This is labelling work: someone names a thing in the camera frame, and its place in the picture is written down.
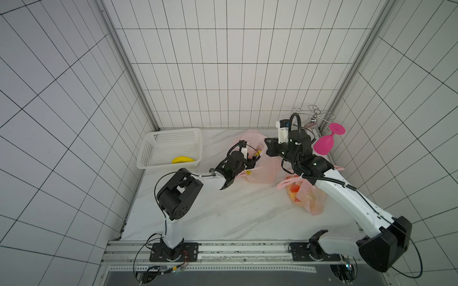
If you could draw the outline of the pink plastic bag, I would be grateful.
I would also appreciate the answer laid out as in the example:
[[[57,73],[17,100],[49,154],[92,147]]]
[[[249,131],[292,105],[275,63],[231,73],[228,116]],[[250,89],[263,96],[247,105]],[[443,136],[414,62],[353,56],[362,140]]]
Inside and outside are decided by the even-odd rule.
[[[240,140],[245,140],[248,143],[248,158],[250,158],[255,151],[260,151],[261,156],[254,168],[244,170],[237,178],[244,178],[252,184],[274,183],[276,174],[281,169],[281,158],[266,155],[268,147],[264,142],[265,139],[266,136],[251,129],[242,134]]]
[[[290,184],[300,185],[297,199],[301,200],[302,203],[296,206],[303,207],[313,216],[322,214],[328,195],[322,189],[312,185],[308,180],[294,175],[292,169],[286,169],[285,172],[289,175],[277,185],[277,188],[286,190],[286,187]]]

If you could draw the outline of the yellow banana bunch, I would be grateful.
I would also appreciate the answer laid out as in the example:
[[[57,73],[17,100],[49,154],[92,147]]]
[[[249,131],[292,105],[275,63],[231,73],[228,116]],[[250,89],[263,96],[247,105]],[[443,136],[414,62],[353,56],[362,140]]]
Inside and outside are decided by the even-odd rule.
[[[300,185],[297,185],[297,184],[290,184],[286,187],[286,191],[292,203],[295,205],[300,205],[302,203],[301,200],[297,199],[297,194],[299,192],[299,189],[300,189]]]

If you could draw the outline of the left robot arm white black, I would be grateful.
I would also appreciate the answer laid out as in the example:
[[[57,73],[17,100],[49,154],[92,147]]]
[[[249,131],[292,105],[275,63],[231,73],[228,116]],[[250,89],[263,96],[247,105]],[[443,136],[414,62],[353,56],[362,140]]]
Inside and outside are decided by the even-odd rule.
[[[155,238],[151,235],[145,243],[150,250],[150,262],[195,262],[199,243],[186,242],[182,234],[181,219],[190,211],[201,191],[228,188],[244,170],[253,169],[261,152],[240,140],[227,152],[215,168],[205,174],[194,174],[186,168],[171,172],[172,176],[160,190],[155,190],[155,200],[165,218],[165,230]]]

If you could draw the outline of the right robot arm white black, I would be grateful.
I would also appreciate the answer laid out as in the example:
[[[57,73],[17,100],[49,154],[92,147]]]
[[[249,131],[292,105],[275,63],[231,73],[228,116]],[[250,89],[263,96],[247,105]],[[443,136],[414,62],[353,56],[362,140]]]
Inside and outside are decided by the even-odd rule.
[[[321,230],[308,244],[314,260],[327,255],[347,255],[364,260],[378,272],[393,267],[409,246],[412,224],[393,217],[352,186],[333,164],[312,152],[311,139],[302,129],[301,117],[292,113],[276,124],[277,138],[267,138],[267,155],[291,164],[292,173],[333,198],[359,225],[357,232]]]

